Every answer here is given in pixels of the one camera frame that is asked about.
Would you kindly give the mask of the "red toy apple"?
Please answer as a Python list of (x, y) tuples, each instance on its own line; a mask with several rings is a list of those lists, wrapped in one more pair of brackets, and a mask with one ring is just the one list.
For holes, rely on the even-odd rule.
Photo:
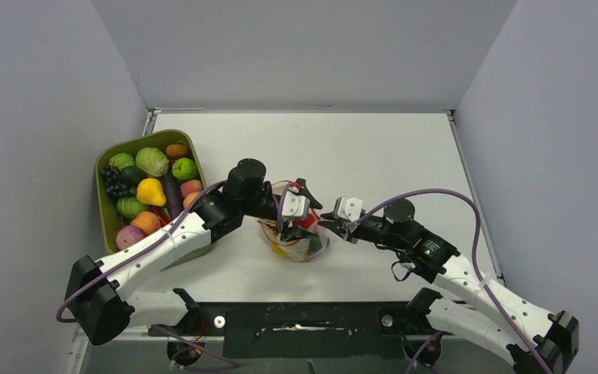
[(319, 220), (320, 216), (314, 210), (311, 210), (305, 219), (293, 220), (293, 225), (301, 227), (307, 231), (315, 231)]

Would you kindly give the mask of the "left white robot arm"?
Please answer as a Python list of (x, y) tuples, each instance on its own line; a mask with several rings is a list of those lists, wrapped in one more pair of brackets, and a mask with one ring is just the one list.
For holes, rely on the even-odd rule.
[(130, 326), (177, 326), (190, 313), (188, 292), (174, 288), (142, 293), (139, 288), (181, 257), (237, 230), (244, 217), (277, 219), (283, 240), (314, 238), (314, 233), (293, 224), (322, 208), (306, 181), (299, 178), (276, 195), (265, 176), (261, 161), (242, 159), (226, 180), (205, 188), (178, 217), (151, 235), (101, 259), (76, 260), (57, 320), (64, 322), (62, 313), (69, 310), (70, 321), (78, 323), (96, 346)]

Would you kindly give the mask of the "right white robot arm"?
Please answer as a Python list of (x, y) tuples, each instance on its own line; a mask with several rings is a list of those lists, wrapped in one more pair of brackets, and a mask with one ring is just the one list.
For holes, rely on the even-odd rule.
[(506, 361), (516, 373), (565, 373), (579, 351), (579, 321), (543, 309), (500, 284), (415, 220), (408, 199), (391, 199), (382, 214), (360, 199), (340, 197), (318, 222), (344, 241), (370, 242), (396, 254), (399, 264), (430, 285), (407, 306), (414, 331), (450, 333)]

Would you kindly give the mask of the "clear zip bag orange zipper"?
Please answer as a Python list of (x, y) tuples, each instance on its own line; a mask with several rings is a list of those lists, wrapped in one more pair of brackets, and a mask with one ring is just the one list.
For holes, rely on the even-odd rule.
[[(289, 227), (289, 228), (293, 228), (293, 227), (298, 227), (298, 226), (294, 226), (293, 225), (293, 221), (291, 221), (288, 224), (284, 224), (283, 225), (285, 228)], [(275, 239), (274, 241), (277, 242), (293, 242), (293, 245), (287, 249), (288, 254), (290, 255), (289, 259), (292, 259), (293, 261), (298, 261), (298, 262), (304, 262), (304, 261), (308, 261), (318, 255), (320, 255), (321, 253), (324, 253), (327, 248), (330, 245), (330, 239), (328, 237), (327, 234), (325, 234), (322, 229), (317, 226), (315, 231), (309, 231), (312, 234), (317, 235), (317, 238), (315, 237), (310, 237), (310, 238), (299, 238), (299, 239), (294, 239), (294, 240), (282, 240), (281, 239), (281, 234), (279, 232), (278, 234), (278, 238)], [(262, 231), (260, 228), (260, 238), (262, 238), (263, 240), (267, 241), (269, 246), (270, 246), (270, 242), (272, 240), (269, 240), (268, 238), (265, 238), (262, 235)]]

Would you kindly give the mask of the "yellow toy banana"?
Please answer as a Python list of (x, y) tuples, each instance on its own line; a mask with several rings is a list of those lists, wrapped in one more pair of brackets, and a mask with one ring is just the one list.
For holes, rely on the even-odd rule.
[(289, 249), (292, 245), (293, 245), (293, 242), (277, 242), (274, 240), (272, 240), (270, 242), (272, 252), (274, 254), (276, 254), (278, 257), (283, 258), (283, 259), (290, 258), (290, 255), (288, 254), (287, 249)]

